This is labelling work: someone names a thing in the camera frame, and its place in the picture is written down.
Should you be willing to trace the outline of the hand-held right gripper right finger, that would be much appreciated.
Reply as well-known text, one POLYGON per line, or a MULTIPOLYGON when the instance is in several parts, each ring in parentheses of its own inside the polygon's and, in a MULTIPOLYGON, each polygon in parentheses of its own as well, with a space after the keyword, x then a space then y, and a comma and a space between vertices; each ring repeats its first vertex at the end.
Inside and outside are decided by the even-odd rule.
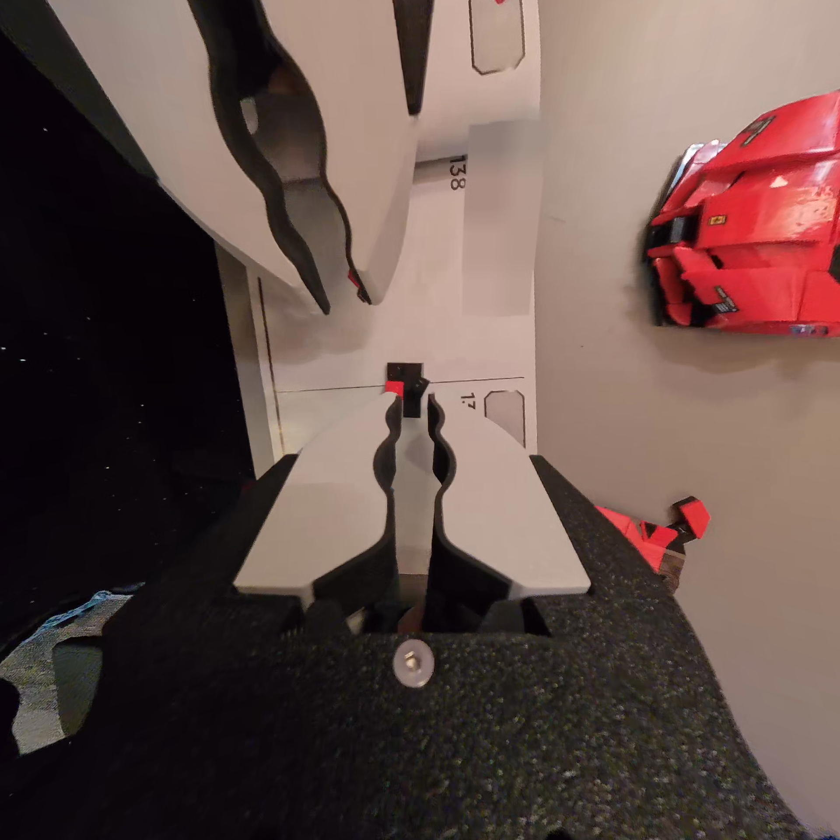
POLYGON ((431 393, 440 488, 428 588, 445 599, 582 595, 591 580, 525 447, 457 397, 431 393))

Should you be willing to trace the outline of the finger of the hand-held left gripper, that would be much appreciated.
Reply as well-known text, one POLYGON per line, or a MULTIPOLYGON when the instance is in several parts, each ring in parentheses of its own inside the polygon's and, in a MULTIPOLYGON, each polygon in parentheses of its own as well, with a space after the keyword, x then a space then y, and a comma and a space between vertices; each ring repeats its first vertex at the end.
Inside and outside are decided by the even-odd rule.
POLYGON ((348 262, 383 302, 402 253, 417 151, 390 1, 267 1, 271 34, 321 119, 323 175, 346 227, 348 262))
POLYGON ((49 2, 161 187, 306 312, 330 304, 284 187, 249 133, 231 45, 201 2, 49 2))

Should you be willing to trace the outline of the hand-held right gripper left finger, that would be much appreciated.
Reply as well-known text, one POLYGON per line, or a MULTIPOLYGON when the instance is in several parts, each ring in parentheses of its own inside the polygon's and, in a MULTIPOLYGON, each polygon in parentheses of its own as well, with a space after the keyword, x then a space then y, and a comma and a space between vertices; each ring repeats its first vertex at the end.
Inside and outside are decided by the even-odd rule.
POLYGON ((385 392, 323 429, 294 458, 246 560, 239 593, 360 611, 397 577, 393 481, 403 400, 385 392))

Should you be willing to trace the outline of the small black red brick assembly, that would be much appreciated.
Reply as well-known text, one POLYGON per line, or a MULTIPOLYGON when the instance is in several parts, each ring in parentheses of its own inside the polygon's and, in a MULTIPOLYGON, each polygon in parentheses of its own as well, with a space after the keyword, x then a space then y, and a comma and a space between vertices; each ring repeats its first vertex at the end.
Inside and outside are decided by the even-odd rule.
POLYGON ((403 416, 422 416, 424 395, 429 380, 424 375, 422 362, 389 362, 385 367, 385 392, 402 399, 403 416))

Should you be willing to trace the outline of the white instruction booklet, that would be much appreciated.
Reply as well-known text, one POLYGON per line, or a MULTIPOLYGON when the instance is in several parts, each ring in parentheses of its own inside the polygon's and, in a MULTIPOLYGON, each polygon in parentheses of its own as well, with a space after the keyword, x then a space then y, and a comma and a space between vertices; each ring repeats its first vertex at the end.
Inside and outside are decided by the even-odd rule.
POLYGON ((416 160, 402 253, 373 305, 348 262, 340 205, 320 184, 285 191, 330 313, 252 274, 252 309, 293 453, 381 390, 389 362, 422 362, 434 392, 536 446, 533 266, 542 190, 537 2, 392 2, 416 160))

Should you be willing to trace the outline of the red black brick subassembly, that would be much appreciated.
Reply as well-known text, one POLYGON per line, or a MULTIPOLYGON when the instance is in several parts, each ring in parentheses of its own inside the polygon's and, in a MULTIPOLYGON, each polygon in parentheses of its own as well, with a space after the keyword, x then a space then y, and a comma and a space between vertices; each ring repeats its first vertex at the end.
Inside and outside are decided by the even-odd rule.
POLYGON ((627 516, 607 507, 596 509, 616 527, 646 560, 670 594, 679 588, 686 563, 686 547, 703 539, 711 521, 706 505, 696 497, 686 497, 671 506, 668 524, 627 516))

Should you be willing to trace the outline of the red brick-built toy car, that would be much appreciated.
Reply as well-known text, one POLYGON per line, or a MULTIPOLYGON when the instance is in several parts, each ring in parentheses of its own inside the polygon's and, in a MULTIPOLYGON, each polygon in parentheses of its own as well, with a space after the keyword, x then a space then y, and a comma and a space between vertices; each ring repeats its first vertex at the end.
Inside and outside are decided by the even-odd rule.
POLYGON ((837 339, 839 91, 686 148, 643 260, 659 327, 837 339))

